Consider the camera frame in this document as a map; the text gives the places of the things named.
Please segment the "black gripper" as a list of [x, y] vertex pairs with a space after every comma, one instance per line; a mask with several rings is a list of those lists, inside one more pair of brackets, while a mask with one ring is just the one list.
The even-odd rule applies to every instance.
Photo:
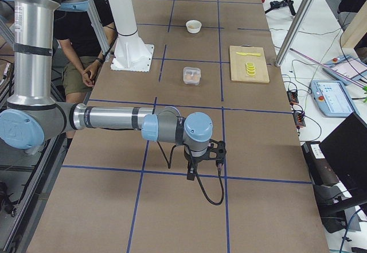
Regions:
[[187, 170], [187, 176], [186, 179], [189, 181], [194, 181], [195, 180], [195, 169], [193, 165], [197, 165], [198, 163], [200, 163], [201, 161], [208, 161], [210, 160], [210, 153], [212, 152], [213, 148], [208, 146], [206, 149], [206, 152], [204, 153], [204, 155], [199, 156], [199, 157], [195, 157], [193, 155], [193, 151], [189, 151], [188, 147], [184, 147], [184, 157], [186, 158], [186, 160], [188, 161], [188, 170]]

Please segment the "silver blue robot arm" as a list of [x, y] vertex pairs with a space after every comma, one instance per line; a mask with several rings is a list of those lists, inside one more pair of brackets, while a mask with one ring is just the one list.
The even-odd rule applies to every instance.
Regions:
[[148, 141], [184, 146], [187, 178], [215, 151], [213, 123], [202, 112], [187, 117], [174, 107], [92, 107], [51, 98], [54, 11], [87, 11], [92, 0], [13, 0], [15, 42], [14, 93], [1, 112], [1, 139], [11, 147], [29, 149], [71, 130], [101, 128], [139, 130]]

